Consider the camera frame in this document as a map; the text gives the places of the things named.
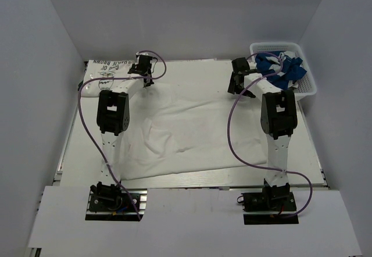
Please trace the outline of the blue and white t-shirt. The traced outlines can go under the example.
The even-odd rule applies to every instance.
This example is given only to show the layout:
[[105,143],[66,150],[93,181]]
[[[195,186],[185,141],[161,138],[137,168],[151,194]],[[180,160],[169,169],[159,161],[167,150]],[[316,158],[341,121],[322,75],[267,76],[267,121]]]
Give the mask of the blue and white t-shirt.
[[262,76],[273,74],[267,80],[282,90],[296,88],[298,81],[307,73],[302,67],[303,60],[290,51],[258,53],[255,63]]

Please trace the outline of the white Coca-Cola t-shirt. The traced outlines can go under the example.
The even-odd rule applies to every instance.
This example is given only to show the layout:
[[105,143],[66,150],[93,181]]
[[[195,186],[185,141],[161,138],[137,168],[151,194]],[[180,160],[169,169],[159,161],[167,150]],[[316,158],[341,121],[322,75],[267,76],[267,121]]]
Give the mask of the white Coca-Cola t-shirt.
[[170,62],[166,75],[129,102],[121,145],[124,180],[262,165],[260,103],[227,92],[229,61]]

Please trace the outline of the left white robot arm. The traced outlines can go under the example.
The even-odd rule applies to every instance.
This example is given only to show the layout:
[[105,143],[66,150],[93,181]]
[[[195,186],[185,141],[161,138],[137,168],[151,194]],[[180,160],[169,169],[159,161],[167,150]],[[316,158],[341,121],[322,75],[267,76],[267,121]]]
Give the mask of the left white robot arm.
[[153,84],[152,60],[147,52],[136,54],[137,61],[128,71],[129,78],[119,81],[112,90],[99,93],[96,122],[101,133],[101,172],[120,181],[120,150],[130,122],[129,101],[136,92]]

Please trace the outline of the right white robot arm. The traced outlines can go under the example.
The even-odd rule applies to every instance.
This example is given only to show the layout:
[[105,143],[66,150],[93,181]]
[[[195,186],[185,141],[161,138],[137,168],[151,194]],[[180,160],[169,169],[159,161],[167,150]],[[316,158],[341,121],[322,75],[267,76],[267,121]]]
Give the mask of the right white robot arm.
[[227,92],[238,98],[247,96],[261,102],[260,125],[267,138],[267,166],[264,185],[284,187],[288,184],[288,148],[298,125],[295,95],[282,90],[250,68],[246,58],[232,60]]

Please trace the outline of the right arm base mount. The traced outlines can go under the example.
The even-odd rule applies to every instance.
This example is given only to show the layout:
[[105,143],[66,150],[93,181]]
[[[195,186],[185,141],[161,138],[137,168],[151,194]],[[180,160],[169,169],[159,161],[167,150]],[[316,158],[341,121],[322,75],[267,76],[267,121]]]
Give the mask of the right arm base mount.
[[271,187],[267,183],[260,192],[245,192],[237,198],[242,205],[244,224],[290,225],[298,224],[297,207],[290,185]]

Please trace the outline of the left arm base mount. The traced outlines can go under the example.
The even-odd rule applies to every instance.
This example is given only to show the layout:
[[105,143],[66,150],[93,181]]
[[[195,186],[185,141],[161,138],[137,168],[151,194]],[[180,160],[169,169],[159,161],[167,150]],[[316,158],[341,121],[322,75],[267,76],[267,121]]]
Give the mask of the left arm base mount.
[[144,191],[127,194],[118,185],[99,182],[90,186],[85,220],[137,222],[144,215],[146,200]]

